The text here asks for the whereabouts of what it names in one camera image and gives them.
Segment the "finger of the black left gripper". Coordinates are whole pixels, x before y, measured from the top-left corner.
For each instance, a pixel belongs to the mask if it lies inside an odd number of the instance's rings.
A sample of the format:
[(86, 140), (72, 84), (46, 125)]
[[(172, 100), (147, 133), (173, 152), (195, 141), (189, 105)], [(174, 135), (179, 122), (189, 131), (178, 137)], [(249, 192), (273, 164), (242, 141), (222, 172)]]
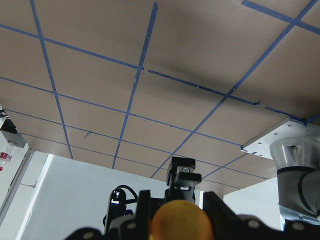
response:
[(192, 172), (179, 172), (174, 179), (175, 187), (194, 188), (202, 182), (202, 175)]

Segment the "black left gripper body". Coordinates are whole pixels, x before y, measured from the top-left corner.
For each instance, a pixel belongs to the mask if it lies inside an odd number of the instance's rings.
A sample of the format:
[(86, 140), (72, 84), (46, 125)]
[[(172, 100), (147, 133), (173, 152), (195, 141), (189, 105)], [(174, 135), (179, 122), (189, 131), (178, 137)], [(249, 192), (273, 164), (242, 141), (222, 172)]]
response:
[(196, 168), (196, 161), (193, 158), (176, 157), (173, 156), (170, 160), (167, 174), (166, 185), (168, 189), (164, 193), (164, 202), (170, 202), (173, 200), (186, 200), (191, 203), (195, 203), (195, 187), (175, 187), (174, 180), (179, 172), (194, 173)]

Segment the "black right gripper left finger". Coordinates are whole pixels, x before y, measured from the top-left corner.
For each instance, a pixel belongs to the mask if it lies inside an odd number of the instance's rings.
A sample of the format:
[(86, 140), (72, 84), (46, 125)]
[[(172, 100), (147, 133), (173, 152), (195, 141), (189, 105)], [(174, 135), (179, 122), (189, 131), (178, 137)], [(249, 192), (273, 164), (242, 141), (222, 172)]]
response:
[(151, 191), (141, 190), (138, 195), (135, 221), (138, 225), (149, 225), (151, 220)]

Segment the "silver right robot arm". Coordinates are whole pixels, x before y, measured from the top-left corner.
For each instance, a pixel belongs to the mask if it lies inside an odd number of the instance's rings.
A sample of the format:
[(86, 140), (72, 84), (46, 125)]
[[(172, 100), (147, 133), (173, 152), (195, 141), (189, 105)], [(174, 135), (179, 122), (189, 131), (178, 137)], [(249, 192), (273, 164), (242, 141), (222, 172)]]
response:
[[(320, 142), (310, 137), (287, 137), (272, 142), (269, 152), (277, 174), (280, 215), (287, 221), (320, 223)], [(193, 158), (172, 157), (166, 175), (168, 188), (162, 203), (195, 202), (201, 182)]]

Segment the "right arm aluminium base plate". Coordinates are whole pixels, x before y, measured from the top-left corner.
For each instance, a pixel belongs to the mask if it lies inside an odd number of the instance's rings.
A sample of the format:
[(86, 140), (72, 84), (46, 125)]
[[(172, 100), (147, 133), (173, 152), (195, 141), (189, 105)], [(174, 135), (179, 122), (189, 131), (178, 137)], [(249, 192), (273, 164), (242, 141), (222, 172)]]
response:
[(287, 138), (311, 138), (320, 140), (320, 126), (287, 117), (254, 137), (241, 147), (241, 151), (272, 160), (270, 146)]

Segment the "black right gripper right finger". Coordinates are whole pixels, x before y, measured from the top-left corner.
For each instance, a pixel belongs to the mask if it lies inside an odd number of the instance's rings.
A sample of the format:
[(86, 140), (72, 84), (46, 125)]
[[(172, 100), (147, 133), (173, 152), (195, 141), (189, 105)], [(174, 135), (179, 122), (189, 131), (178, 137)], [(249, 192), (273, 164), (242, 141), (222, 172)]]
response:
[(203, 193), (204, 212), (212, 225), (234, 225), (240, 218), (213, 191)]

